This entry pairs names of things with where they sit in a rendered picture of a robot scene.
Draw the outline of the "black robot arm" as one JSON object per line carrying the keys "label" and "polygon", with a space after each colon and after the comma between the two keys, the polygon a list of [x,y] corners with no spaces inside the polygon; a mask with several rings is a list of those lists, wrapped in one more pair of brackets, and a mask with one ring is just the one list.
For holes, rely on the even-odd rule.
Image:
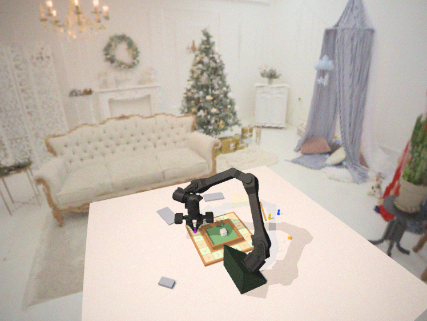
{"label": "black robot arm", "polygon": [[[252,246],[254,250],[248,253],[241,262],[246,266],[250,273],[258,274],[258,270],[264,265],[265,259],[270,257],[269,249],[272,245],[271,240],[264,227],[262,211],[258,196],[259,181],[251,173],[244,173],[235,168],[223,171],[208,178],[192,180],[191,183],[182,189],[177,187],[172,195],[173,200],[184,203],[185,209],[196,209],[199,202],[203,199],[200,194],[207,191],[210,187],[236,178],[242,181],[248,194],[249,205],[251,209],[254,233],[251,235]],[[192,193],[192,194],[190,194]],[[196,195],[196,194],[199,195]]]}

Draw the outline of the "wooden board game with central tray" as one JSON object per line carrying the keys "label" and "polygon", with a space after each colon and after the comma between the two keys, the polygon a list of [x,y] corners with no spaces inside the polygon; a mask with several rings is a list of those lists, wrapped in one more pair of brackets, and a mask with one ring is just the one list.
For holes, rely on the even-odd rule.
{"label": "wooden board game with central tray", "polygon": [[[189,225],[187,226],[205,260],[205,263],[223,258],[224,249],[216,252],[210,252],[199,230],[194,234],[191,227]],[[253,247],[250,232],[243,226],[234,213],[216,217],[213,219],[213,223],[206,223],[206,221],[203,221],[203,224],[201,224],[199,228],[201,228],[212,250],[224,247],[224,244],[229,245],[240,242],[243,238],[245,239],[245,242],[241,242],[230,247],[240,251]],[[225,236],[221,236],[220,234],[220,229],[223,228],[227,230],[227,235]]]}

